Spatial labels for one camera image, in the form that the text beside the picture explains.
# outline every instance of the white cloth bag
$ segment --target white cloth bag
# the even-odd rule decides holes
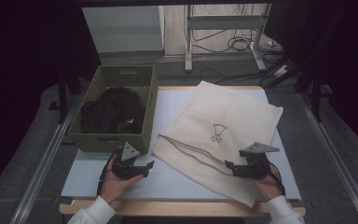
[[[239,150],[254,142],[269,145],[282,112],[281,107],[202,81],[163,134],[186,145],[160,137],[153,153],[202,186],[253,206],[254,186],[232,176],[224,161],[246,164]]]

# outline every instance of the human hand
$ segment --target human hand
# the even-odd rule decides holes
[[[120,195],[131,185],[141,180],[144,176],[137,175],[128,180],[122,180],[112,172],[113,161],[117,157],[117,154],[113,156],[107,166],[107,172],[103,179],[103,185],[101,187],[100,196],[108,203],[112,204]]]
[[[280,177],[280,174],[278,170],[275,168],[275,166],[270,165],[269,168],[271,169],[271,172],[275,174],[277,177]],[[257,192],[264,197],[267,201],[270,201],[276,197],[279,197],[282,195],[281,189],[278,187],[278,184],[275,182],[275,180],[269,176],[266,175],[266,177],[262,179],[250,179],[245,178],[249,182],[253,183],[257,189]]]

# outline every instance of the metal frame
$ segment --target metal frame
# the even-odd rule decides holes
[[[39,165],[37,166],[25,193],[22,195],[20,203],[12,219],[10,220],[10,224],[20,224],[26,222],[31,209],[34,206],[37,194],[42,188],[43,182],[45,181],[46,175],[48,174],[48,169],[50,168],[50,165],[57,153],[58,147],[60,146],[61,140],[65,135],[66,129],[72,120],[72,117],[75,115],[76,109],[80,106],[81,99],[82,97],[80,97],[80,95],[74,95],[72,97],[70,102],[70,110],[64,118],[63,122],[58,125],[57,130],[51,139],[45,154],[40,160]]]
[[[334,146],[332,140],[330,139],[327,131],[324,129],[323,124],[317,120],[314,116],[312,116],[310,101],[308,100],[308,96],[306,93],[299,93],[298,95],[299,101],[303,105],[303,109],[307,113],[308,119],[310,120],[310,124],[312,125],[313,130],[318,135],[321,140],[322,145],[324,146],[324,150],[327,153],[330,161],[332,162],[334,168],[336,168],[337,174],[341,179],[341,182],[347,191],[348,195],[351,197],[353,205],[355,206],[358,212],[358,185],[356,181],[353,179],[351,172],[348,167],[345,165],[345,162],[341,159],[341,156],[338,153],[338,150]]]
[[[191,31],[193,30],[225,30],[225,29],[257,29],[255,41],[249,43],[252,54],[255,57],[258,70],[265,71],[263,59],[258,51],[261,34],[266,24],[270,4],[267,4],[261,15],[245,16],[191,16],[191,5],[187,5],[186,16],[186,55],[185,70],[191,72],[192,67],[192,48],[191,48]]]

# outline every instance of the dark background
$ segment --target dark background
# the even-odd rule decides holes
[[[301,64],[320,41],[336,8],[320,2],[273,4],[264,32]],[[320,58],[322,83],[332,89],[330,104],[358,135],[358,1],[349,3]]]
[[[80,7],[0,2],[0,173],[33,122],[43,90],[62,74],[76,93],[76,77],[91,79],[99,64]]]

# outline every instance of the white sleeve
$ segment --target white sleeve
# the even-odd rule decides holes
[[[287,204],[284,196],[279,196],[267,202],[271,222],[269,224],[304,224],[304,218],[298,212],[294,211]]]
[[[100,196],[86,209],[80,209],[68,224],[106,224],[115,210]]]

